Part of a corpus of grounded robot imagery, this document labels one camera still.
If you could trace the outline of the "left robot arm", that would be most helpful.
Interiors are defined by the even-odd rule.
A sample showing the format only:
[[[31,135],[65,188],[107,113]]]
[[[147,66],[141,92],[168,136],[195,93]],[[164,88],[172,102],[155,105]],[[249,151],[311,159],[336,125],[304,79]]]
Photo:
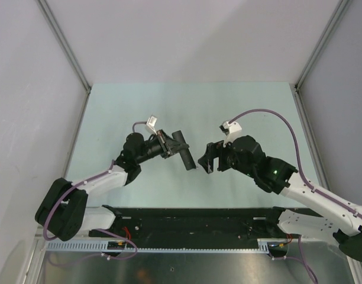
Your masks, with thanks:
[[[141,173],[142,163],[157,156],[168,159],[177,154],[186,170],[196,168],[181,131],[167,135],[158,130],[148,139],[140,133],[131,133],[119,156],[103,172],[80,181],[56,179],[35,213],[35,221],[43,227],[44,239],[68,241],[79,232],[93,230],[103,230],[111,237],[118,235],[122,221],[117,213],[107,205],[88,208],[88,199],[129,185]]]

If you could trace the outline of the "black remote control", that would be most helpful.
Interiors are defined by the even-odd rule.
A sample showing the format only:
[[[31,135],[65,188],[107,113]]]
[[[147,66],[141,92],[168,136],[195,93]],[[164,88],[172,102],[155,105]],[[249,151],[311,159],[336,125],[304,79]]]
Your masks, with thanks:
[[[194,159],[190,153],[189,150],[189,146],[186,143],[186,140],[183,136],[183,133],[178,130],[172,133],[172,137],[177,140],[178,142],[180,142],[182,144],[182,146],[184,147],[183,149],[181,149],[179,151],[179,154],[181,156],[182,162],[185,166],[186,170],[192,170],[192,169],[196,169],[196,164],[194,162]]]

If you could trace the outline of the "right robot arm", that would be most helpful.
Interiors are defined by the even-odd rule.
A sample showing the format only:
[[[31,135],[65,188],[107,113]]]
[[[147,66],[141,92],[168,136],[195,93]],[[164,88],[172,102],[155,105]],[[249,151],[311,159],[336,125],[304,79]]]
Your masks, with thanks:
[[[348,257],[362,262],[362,206],[354,204],[325,188],[314,185],[291,164],[262,151],[249,135],[224,145],[209,143],[198,163],[207,173],[236,170],[252,178],[268,193],[295,200],[316,212],[315,216],[280,209],[276,217],[266,220],[265,232],[271,237],[282,233],[297,234],[337,246]]]

